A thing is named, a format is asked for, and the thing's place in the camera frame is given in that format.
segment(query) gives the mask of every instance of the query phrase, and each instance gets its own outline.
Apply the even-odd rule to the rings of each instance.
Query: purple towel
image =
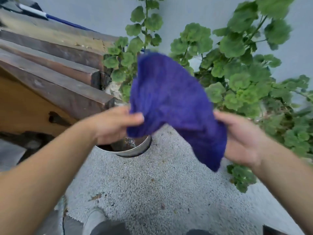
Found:
[[[197,79],[177,62],[158,53],[141,56],[130,103],[131,113],[142,112],[145,122],[129,127],[129,137],[153,134],[168,123],[191,145],[200,162],[214,172],[219,169],[226,127],[214,119],[213,104]]]

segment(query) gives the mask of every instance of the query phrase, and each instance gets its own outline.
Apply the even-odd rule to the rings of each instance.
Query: white wall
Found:
[[[95,31],[126,36],[125,26],[131,24],[132,10],[139,5],[137,0],[34,0],[41,8],[59,18],[80,24]],[[162,37],[159,51],[168,53],[170,43],[178,38],[186,24],[200,23],[212,30],[225,27],[237,4],[245,0],[164,0],[159,13],[164,24],[158,32]],[[273,54],[283,64],[273,71],[277,80],[313,72],[313,0],[296,0],[287,21],[292,25],[291,38]],[[258,52],[267,54],[267,43],[259,44]]]

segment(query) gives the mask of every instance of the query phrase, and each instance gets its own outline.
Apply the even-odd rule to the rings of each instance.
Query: metal bucket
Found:
[[[124,138],[110,145],[98,145],[96,147],[120,157],[132,158],[146,152],[149,149],[151,142],[152,137],[151,135],[148,135],[142,138]]]

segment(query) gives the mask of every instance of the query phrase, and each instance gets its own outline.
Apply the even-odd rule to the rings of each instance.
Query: gray sneaker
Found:
[[[101,222],[107,220],[107,217],[104,211],[98,207],[93,208],[86,221],[84,222],[83,233],[82,235],[90,235],[92,230]]]

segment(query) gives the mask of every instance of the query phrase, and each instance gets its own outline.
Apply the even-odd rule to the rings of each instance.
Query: gravel ground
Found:
[[[227,164],[223,160],[213,173],[170,126],[159,130],[151,148],[136,158],[94,148],[66,192],[68,215],[84,221],[88,210],[99,206],[136,235],[185,234],[190,229],[262,234],[263,224],[303,234],[260,182],[246,194],[237,191],[229,183]]]

